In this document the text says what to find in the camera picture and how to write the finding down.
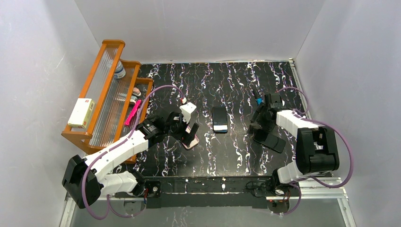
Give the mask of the beige phone case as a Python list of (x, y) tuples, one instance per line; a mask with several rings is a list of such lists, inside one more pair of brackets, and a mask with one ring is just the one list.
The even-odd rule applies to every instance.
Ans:
[(195, 123), (192, 128), (187, 126), (187, 128), (185, 129), (181, 138), (181, 143), (186, 149), (192, 149), (199, 143), (199, 138), (196, 136), (198, 128), (199, 125)]

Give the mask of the black phone case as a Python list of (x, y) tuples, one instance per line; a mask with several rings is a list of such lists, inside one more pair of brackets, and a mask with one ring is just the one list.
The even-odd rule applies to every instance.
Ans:
[(212, 125), (216, 133), (226, 133), (228, 131), (227, 110), (224, 106), (214, 106), (212, 108)]

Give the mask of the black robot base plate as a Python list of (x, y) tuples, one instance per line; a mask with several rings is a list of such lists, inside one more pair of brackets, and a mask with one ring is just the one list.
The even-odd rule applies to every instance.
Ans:
[(251, 207), (288, 209), (299, 190), (290, 185), (272, 186), (269, 176), (145, 177), (134, 192), (117, 198), (143, 199), (147, 208)]

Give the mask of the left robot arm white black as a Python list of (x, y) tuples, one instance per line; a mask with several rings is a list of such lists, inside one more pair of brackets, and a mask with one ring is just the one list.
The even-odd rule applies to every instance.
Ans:
[(198, 123), (189, 127), (184, 115), (178, 112), (171, 112), (167, 119), (148, 117), (133, 131), (103, 150), (85, 157), (75, 155), (70, 158), (62, 186), (81, 209), (88, 208), (101, 196), (134, 192), (138, 184), (144, 183), (141, 174), (134, 171), (113, 174), (111, 171), (128, 158), (148, 150), (168, 136), (191, 149), (199, 142), (196, 137), (198, 129)]

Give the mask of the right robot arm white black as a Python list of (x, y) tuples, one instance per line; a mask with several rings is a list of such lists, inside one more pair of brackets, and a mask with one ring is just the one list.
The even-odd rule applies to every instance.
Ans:
[(325, 174), (340, 166), (334, 130), (309, 122), (295, 111), (285, 108), (279, 94), (267, 94), (256, 99), (249, 132), (257, 143), (282, 153), (286, 142), (273, 135), (276, 127), (296, 138), (296, 157), (291, 163), (273, 171), (272, 186), (288, 185), (315, 174)]

